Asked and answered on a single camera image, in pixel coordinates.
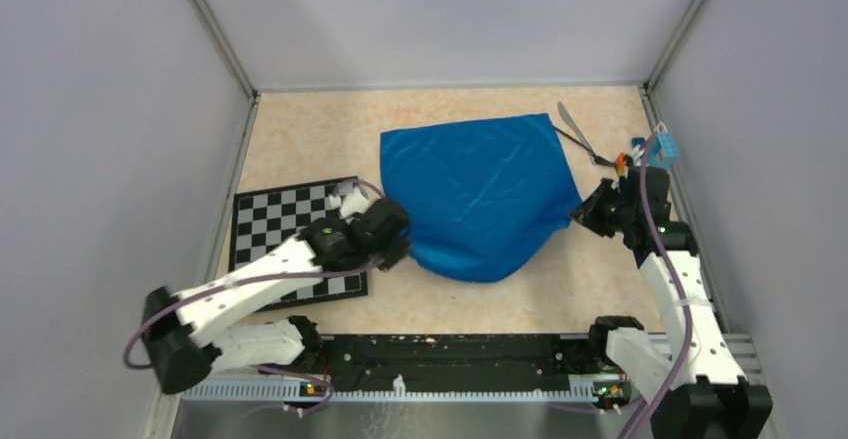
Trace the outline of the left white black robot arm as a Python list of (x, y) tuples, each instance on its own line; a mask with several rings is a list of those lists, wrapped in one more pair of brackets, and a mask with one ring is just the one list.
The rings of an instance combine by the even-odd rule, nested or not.
[(139, 330), (160, 390), (185, 392), (211, 375), (245, 367), (319, 363), (322, 339), (304, 316), (260, 325), (241, 320), (324, 280), (391, 269), (410, 250), (411, 221), (395, 200), (345, 197), (339, 211), (313, 220), (270, 252), (204, 286), (147, 294)]

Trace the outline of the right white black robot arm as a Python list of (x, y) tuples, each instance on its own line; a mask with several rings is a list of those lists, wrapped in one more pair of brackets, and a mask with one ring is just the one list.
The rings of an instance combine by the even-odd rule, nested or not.
[(773, 410), (771, 394), (732, 354), (704, 285), (694, 233), (671, 217), (669, 189), (666, 170), (623, 166), (570, 213), (599, 236), (621, 236), (653, 291), (670, 349), (658, 349), (632, 317), (600, 316), (587, 359), (600, 371), (618, 367), (643, 398), (624, 438), (643, 424), (655, 438), (757, 438)]

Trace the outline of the blue satin napkin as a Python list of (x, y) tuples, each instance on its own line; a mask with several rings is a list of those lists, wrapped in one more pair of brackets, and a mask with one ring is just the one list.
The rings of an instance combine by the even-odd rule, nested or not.
[(411, 220), (411, 256), (462, 282), (518, 271), (581, 202), (546, 113), (385, 131), (380, 181)]

